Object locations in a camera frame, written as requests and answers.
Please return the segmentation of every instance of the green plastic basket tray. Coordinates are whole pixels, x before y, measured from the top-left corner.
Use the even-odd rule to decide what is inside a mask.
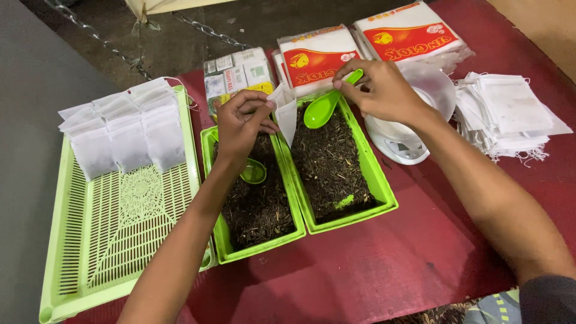
[[[200,187],[187,97],[179,100],[186,163],[154,165],[86,183],[64,136],[40,323],[55,323],[126,296]],[[209,241],[200,271],[216,265]]]
[[[381,202],[381,205],[368,210],[364,210],[363,212],[350,214],[324,224],[316,223],[316,218],[314,216],[312,205],[310,204],[308,193],[306,192],[302,179],[300,178],[300,174],[294,165],[294,161],[292,160],[292,155],[290,153],[290,148],[288,147],[284,136],[279,134],[277,139],[281,147],[286,166],[288,167],[290,175],[292,176],[296,185],[298,203],[300,204],[302,216],[304,217],[304,222],[306,223],[306,227],[308,228],[310,234],[322,233],[331,229],[337,229],[350,224],[358,223],[360,221],[367,220],[369,218],[398,208],[398,202],[394,197],[394,193],[390,189],[390,185],[388,184],[388,181],[382,172],[382,168],[380,168],[380,165],[376,160],[376,156],[370,148],[370,144],[368,144],[362,129],[358,125],[354,114],[350,110],[350,107],[344,98],[340,98],[338,101],[338,109],[340,109],[344,119],[346,120],[346,123],[352,130],[352,137],[354,137],[354,141],[358,147],[358,160],[360,162],[360,171],[362,172],[362,176],[364,176],[364,179],[366,179],[370,193],[374,195],[376,200]]]
[[[204,174],[208,175],[210,169],[212,168],[214,160],[214,143],[216,140],[210,134],[213,129],[217,126],[205,129],[200,132],[200,139],[202,141],[202,157],[204,161]],[[290,204],[290,213],[292,214],[292,219],[294,220],[294,226],[296,231],[280,236],[273,240],[260,243],[249,248],[245,248],[240,251],[235,251],[230,244],[230,230],[222,214],[218,216],[216,225],[214,226],[214,241],[216,243],[216,252],[218,254],[218,262],[220,264],[225,264],[228,262],[236,261],[243,258],[251,257],[255,254],[262,253],[268,250],[272,250],[275,247],[279,247],[286,243],[290,243],[294,240],[302,238],[306,235],[306,230],[304,229],[304,222],[302,221],[302,214],[300,208],[298,207],[298,198],[296,197],[296,192],[294,188],[294,183],[290,174],[284,164],[282,153],[280,152],[280,147],[278,146],[278,140],[275,135],[270,135],[272,142],[272,147],[274,148],[274,153],[276,154],[276,160],[278,161],[278,166],[280,168],[280,173],[282,175],[282,181],[284,182],[284,188],[286,189],[286,195],[288,197],[288,203]]]

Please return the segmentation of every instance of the metal chain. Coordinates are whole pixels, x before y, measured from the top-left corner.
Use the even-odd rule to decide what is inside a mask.
[[[60,13],[60,15],[62,15],[64,18],[73,22],[76,26],[87,30],[90,37],[98,40],[100,43],[102,43],[102,45],[105,48],[111,50],[114,55],[120,57],[125,63],[128,63],[130,65],[130,69],[135,68],[138,71],[138,73],[140,73],[147,80],[152,80],[150,74],[146,70],[144,70],[144,68],[142,67],[142,64],[143,64],[142,59],[144,58],[142,51],[140,51],[140,57],[139,58],[132,59],[129,56],[124,55],[109,40],[101,39],[100,34],[98,34],[98,32],[96,31],[96,29],[94,29],[94,27],[92,27],[88,24],[85,24],[81,20],[79,20],[78,16],[72,10],[70,10],[67,6],[63,5],[60,2],[60,0],[44,0],[44,2],[48,6],[50,6],[52,9],[54,9],[58,13]]]
[[[174,16],[174,18],[176,18],[178,21],[181,22],[185,22],[187,24],[192,25],[194,28],[198,29],[199,31],[205,33],[208,36],[212,36],[212,37],[216,37],[218,38],[220,41],[226,43],[226,44],[230,44],[232,46],[236,46],[236,47],[240,47],[243,50],[247,50],[249,48],[252,48],[252,46],[248,45],[248,44],[242,44],[240,42],[238,42],[237,40],[233,39],[232,37],[225,35],[225,34],[218,34],[216,33],[211,27],[206,26],[204,24],[202,24],[201,22],[197,22],[194,20],[191,20],[190,18],[186,17],[185,15],[183,15],[181,12],[172,12],[172,15]]]

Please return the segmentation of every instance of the gray wall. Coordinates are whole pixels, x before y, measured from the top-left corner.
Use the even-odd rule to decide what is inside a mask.
[[[38,323],[62,148],[56,112],[117,91],[18,0],[0,0],[0,323]]]

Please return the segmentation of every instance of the sleeve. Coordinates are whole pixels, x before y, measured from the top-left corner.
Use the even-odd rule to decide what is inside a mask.
[[[522,324],[576,323],[576,280],[541,276],[520,288]]]

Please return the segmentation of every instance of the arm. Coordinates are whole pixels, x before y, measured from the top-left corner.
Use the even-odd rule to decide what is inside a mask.
[[[358,68],[367,74],[361,81],[367,82],[369,92],[338,81]],[[472,221],[519,283],[544,274],[576,278],[572,256],[544,209],[424,103],[392,61],[351,60],[334,79],[334,86],[363,114],[403,123],[420,136]]]
[[[246,167],[258,130],[277,125],[265,118],[271,102],[259,91],[241,91],[219,107],[220,146],[206,181],[160,245],[130,293],[118,323],[174,323],[194,283],[206,244],[228,191]],[[254,114],[246,114],[257,108]]]

